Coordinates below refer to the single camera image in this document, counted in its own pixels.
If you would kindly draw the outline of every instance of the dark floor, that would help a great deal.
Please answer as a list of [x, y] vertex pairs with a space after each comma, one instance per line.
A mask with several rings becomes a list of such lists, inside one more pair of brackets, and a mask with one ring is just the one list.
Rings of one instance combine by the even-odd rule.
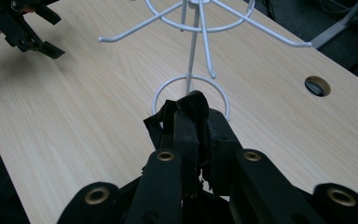
[[[262, 1], [268, 0], [256, 0], [256, 8], [267, 15], [268, 8], [263, 5]], [[336, 0], [341, 6], [331, 0], [270, 1], [277, 23], [304, 41], [311, 41], [312, 38], [345, 16], [345, 13], [332, 13], [332, 11], [347, 10], [354, 6], [357, 0]], [[353, 67], [358, 63], [358, 20], [343, 33], [322, 46], [319, 51], [358, 76], [358, 68]]]

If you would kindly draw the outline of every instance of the wooden table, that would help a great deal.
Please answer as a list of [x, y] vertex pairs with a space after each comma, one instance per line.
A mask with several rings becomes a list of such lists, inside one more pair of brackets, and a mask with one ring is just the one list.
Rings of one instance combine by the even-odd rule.
[[[158, 10], [174, 3], [154, 2]], [[229, 4], [245, 10], [240, 0]], [[33, 14], [26, 19], [66, 51], [60, 59], [22, 53], [0, 36], [0, 153], [32, 223], [56, 222], [90, 183], [122, 187], [141, 174], [154, 150], [143, 119], [158, 87], [186, 72], [191, 37], [156, 21], [115, 44], [97, 41], [151, 17], [141, 0], [61, 0], [51, 8], [62, 17], [56, 26]], [[207, 9], [208, 25], [235, 21]], [[298, 40], [263, 15], [254, 18]], [[242, 146], [266, 153], [308, 192], [325, 182], [358, 192], [358, 78], [315, 49], [285, 46], [246, 23], [209, 37], [216, 81], [227, 92], [229, 123]], [[202, 38], [194, 72], [208, 76]], [[329, 83], [329, 95], [306, 90], [312, 76]], [[212, 87], [194, 87], [210, 107], [225, 110]], [[172, 84], [158, 106], [184, 94], [184, 82]]]

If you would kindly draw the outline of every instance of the light wood tabletop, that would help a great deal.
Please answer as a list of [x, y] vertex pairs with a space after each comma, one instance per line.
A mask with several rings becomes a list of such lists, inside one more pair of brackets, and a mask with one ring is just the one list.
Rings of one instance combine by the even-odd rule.
[[[157, 10], [175, 3], [152, 2]], [[225, 2], [246, 9], [241, 0]], [[191, 41], [191, 33], [156, 21], [117, 43], [98, 42], [150, 18], [142, 0], [61, 0], [50, 7], [62, 17], [55, 26], [25, 17], [43, 40], [66, 51], [58, 60], [22, 53], [0, 36], [0, 154], [32, 223], [57, 222], [90, 183], [122, 187], [141, 174], [154, 150], [143, 119], [159, 86], [187, 71]], [[235, 21], [217, 7], [205, 9], [211, 27]], [[253, 18], [299, 41], [258, 12]], [[187, 19], [191, 25], [192, 15]], [[307, 192], [326, 182], [358, 192], [358, 77], [316, 49], [288, 47], [246, 22], [209, 34], [209, 42], [242, 146], [264, 152]], [[208, 77], [201, 36], [194, 73]], [[312, 95], [307, 77], [324, 79], [330, 93]], [[225, 111], [214, 88], [193, 84], [211, 108]], [[158, 107], [184, 94], [185, 82], [175, 82]]]

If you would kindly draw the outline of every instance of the white wire rack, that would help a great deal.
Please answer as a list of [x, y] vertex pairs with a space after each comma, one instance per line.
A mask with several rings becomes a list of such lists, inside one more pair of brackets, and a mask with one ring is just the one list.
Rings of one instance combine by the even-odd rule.
[[[112, 42], [117, 42], [120, 39], [125, 38], [128, 35], [131, 35], [133, 33], [135, 33], [136, 31], [142, 29], [143, 27], [145, 27], [146, 25], [152, 23], [153, 21], [156, 20], [162, 20], [165, 23], [169, 24], [170, 26], [179, 29], [180, 31], [188, 31], [188, 32], [192, 32], [192, 39], [191, 39], [191, 48], [190, 48], [190, 57], [189, 57], [189, 63], [188, 63], [188, 70], [187, 73], [182, 75], [182, 76], [178, 76], [178, 77], [174, 77], [170, 80], [168, 80], [167, 82], [165, 82], [156, 92], [153, 102], [152, 102], [152, 113], [156, 114], [156, 104], [157, 104], [157, 99], [160, 95], [160, 93], [171, 83], [180, 80], [180, 79], [185, 79], [186, 80], [186, 94], [188, 94], [190, 92], [190, 86], [191, 86], [191, 79], [197, 79], [197, 80], [201, 80], [204, 81], [210, 85], [212, 85], [219, 93], [220, 95], [223, 97], [223, 100], [225, 102], [225, 107], [226, 107], [226, 114], [225, 117], [226, 119], [229, 119], [229, 101], [227, 98], [226, 93], [222, 90], [222, 88], [220, 88], [219, 85], [217, 85], [213, 79], [216, 79], [216, 74], [213, 70], [213, 64], [212, 64], [212, 59], [211, 59], [211, 53], [209, 51], [209, 41], [208, 41], [208, 33], [216, 33], [216, 32], [222, 32], [222, 31], [226, 31], [229, 29], [232, 29], [240, 24], [242, 24], [243, 22], [248, 22], [249, 24], [253, 25], [255, 28], [263, 31], [264, 33], [271, 35], [272, 37], [280, 40], [281, 42], [283, 42], [286, 45], [292, 46], [292, 47], [297, 47], [297, 48], [304, 48], [304, 47], [311, 47], [311, 43], [310, 42], [295, 42], [292, 41], [282, 35], [279, 35], [275, 32], [273, 32], [272, 30], [270, 30], [269, 28], [265, 27], [264, 25], [258, 23], [257, 21], [252, 20], [250, 17], [255, 9], [255, 0], [250, 0], [248, 7], [246, 9], [246, 13], [242, 14], [239, 11], [233, 9], [232, 7], [227, 6], [226, 4], [218, 1], [218, 0], [182, 0], [178, 3], [176, 3], [175, 5], [168, 7], [167, 9], [161, 11], [161, 12], [157, 12], [155, 10], [155, 8], [153, 7], [153, 5], [150, 3], [150, 0], [145, 0], [147, 6], [149, 7], [149, 9], [153, 12], [154, 16], [149, 18], [146, 21], [143, 21], [141, 23], [139, 23], [138, 25], [134, 26], [133, 28], [131, 28], [130, 30], [128, 30], [127, 32], [122, 33], [121, 35], [117, 35], [115, 37], [100, 37], [99, 41], [100, 42], [108, 42], [108, 43], [112, 43]], [[237, 21], [232, 22], [231, 24], [225, 25], [225, 26], [220, 26], [220, 27], [214, 27], [214, 28], [209, 28], [206, 25], [206, 21], [205, 21], [205, 13], [204, 13], [204, 5], [208, 4], [208, 3], [213, 3], [216, 4], [217, 6], [221, 7], [222, 9], [224, 9], [225, 11], [233, 14], [234, 16], [238, 17], [239, 19]], [[193, 26], [187, 26], [185, 25], [185, 20], [186, 20], [186, 12], [187, 12], [187, 5], [191, 8], [191, 9], [195, 9], [195, 13], [194, 13], [194, 21], [193, 21]], [[173, 12], [174, 10], [176, 10], [177, 8], [182, 7], [182, 15], [181, 15], [181, 21], [180, 23], [178, 22], [174, 22], [171, 20], [168, 20], [167, 18], [165, 18], [165, 16], [171, 12]], [[208, 73], [209, 76], [211, 77], [211, 79], [207, 78], [207, 77], [202, 77], [202, 76], [198, 76], [198, 75], [194, 75], [193, 74], [193, 63], [194, 63], [194, 55], [195, 55], [195, 50], [196, 50], [196, 43], [197, 43], [197, 36], [198, 33], [202, 33], [202, 38], [203, 38], [203, 43], [204, 43], [204, 50], [205, 50], [205, 58], [206, 58], [206, 64], [207, 64], [207, 68], [208, 68]]]

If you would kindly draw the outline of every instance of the brass grommet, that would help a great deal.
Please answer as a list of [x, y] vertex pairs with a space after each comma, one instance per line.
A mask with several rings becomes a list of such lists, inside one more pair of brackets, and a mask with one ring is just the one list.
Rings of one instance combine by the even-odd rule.
[[160, 161], [171, 161], [175, 156], [171, 152], [163, 151], [157, 155]]
[[341, 189], [328, 189], [328, 197], [335, 203], [352, 207], [356, 205], [356, 200], [347, 192]]
[[109, 190], [106, 187], [98, 187], [91, 189], [85, 197], [85, 201], [88, 204], [94, 205], [103, 203], [109, 197]]
[[243, 153], [243, 157], [248, 161], [260, 161], [261, 156], [255, 152], [245, 152]]

